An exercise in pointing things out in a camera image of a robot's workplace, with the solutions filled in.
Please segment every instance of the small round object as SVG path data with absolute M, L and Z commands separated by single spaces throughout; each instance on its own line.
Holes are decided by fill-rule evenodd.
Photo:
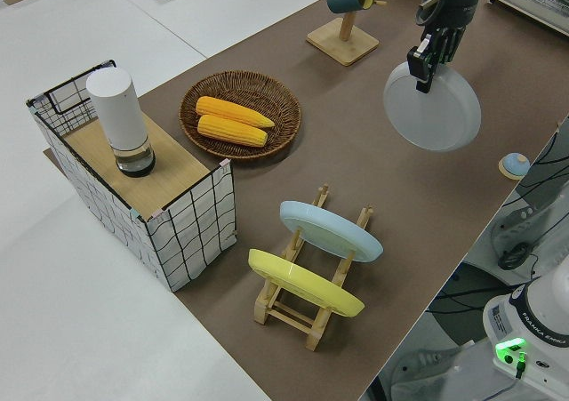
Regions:
M 380 242 L 369 232 L 324 208 L 284 201 L 280 217 L 291 232 L 300 229 L 302 239 L 341 258 L 355 252 L 353 261 L 374 261 L 383 253 Z
M 383 103 L 395 129 L 413 145 L 448 152 L 470 143 L 482 119 L 480 103 L 458 72 L 439 65 L 430 92 L 419 92 L 407 62 L 397 66 L 385 85 Z
M 530 161 L 522 154 L 507 154 L 498 163 L 501 173 L 512 180 L 521 180 L 530 170 Z
M 273 254 L 249 250 L 249 266 L 286 291 L 338 315 L 355 317 L 364 308 L 356 296 L 332 281 Z

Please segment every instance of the yellow plate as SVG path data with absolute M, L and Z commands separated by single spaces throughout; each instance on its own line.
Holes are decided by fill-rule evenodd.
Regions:
M 338 315 L 355 317 L 364 308 L 363 302 L 343 288 L 274 254 L 251 249 L 249 266 L 286 291 Z

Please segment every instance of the plate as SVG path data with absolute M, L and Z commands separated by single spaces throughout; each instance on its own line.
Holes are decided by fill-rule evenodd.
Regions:
M 199 115 L 196 103 L 201 96 L 232 101 L 271 119 L 275 126 L 266 129 L 268 138 L 263 148 L 253 148 L 210 139 L 197 132 Z M 180 105 L 181 127 L 199 148 L 234 160 L 253 160 L 274 155 L 284 149 L 301 126 L 301 106 L 294 95 L 269 76 L 244 70 L 220 72 L 194 84 Z
M 383 246 L 369 232 L 324 208 L 284 201 L 280 216 L 291 232 L 300 229 L 302 239 L 341 258 L 356 252 L 353 261 L 375 261 L 383 253 Z
M 355 317 L 364 308 L 356 296 L 332 281 L 273 254 L 249 250 L 249 266 L 286 291 L 338 315 Z
M 385 85 L 383 103 L 389 121 L 413 145 L 436 152 L 461 148 L 478 134 L 478 98 L 458 72 L 439 65 L 430 92 L 415 88 L 407 62 L 397 66 Z

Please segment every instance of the wire mesh basket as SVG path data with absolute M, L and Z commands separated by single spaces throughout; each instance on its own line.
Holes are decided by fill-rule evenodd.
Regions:
M 143 218 L 66 141 L 97 118 L 86 91 L 87 77 L 115 65 L 108 60 L 56 85 L 28 100 L 28 109 L 89 210 L 164 286 L 176 291 L 236 242 L 232 164 L 224 160 Z

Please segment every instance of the brown table mat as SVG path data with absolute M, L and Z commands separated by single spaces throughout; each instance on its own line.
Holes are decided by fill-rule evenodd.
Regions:
M 211 167 L 219 159 L 195 147 L 178 123 L 191 85 L 246 69 L 278 79 L 299 99 L 303 119 L 290 153 L 235 167 L 237 244 L 176 293 L 274 400 L 356 400 L 514 188 L 498 171 L 500 158 L 516 151 L 534 159 L 569 110 L 569 41 L 481 0 L 452 64 L 480 99 L 478 137 L 448 154 L 407 143 L 385 116 L 382 92 L 391 70 L 420 42 L 420 0 L 387 1 L 357 15 L 356 26 L 381 43 L 351 67 L 305 41 L 335 17 L 319 1 L 140 100 Z M 374 206 L 368 228 L 385 253 L 352 265 L 344 287 L 366 307 L 355 318 L 333 316 L 310 352 L 304 333 L 271 317 L 265 326 L 253 322 L 263 281 L 247 266 L 247 252 L 280 253 L 289 237 L 280 203 L 309 202 L 324 182 L 331 191 L 326 208 L 341 216 L 354 221 L 362 206 Z M 337 264 L 309 245 L 298 262 L 329 277 Z

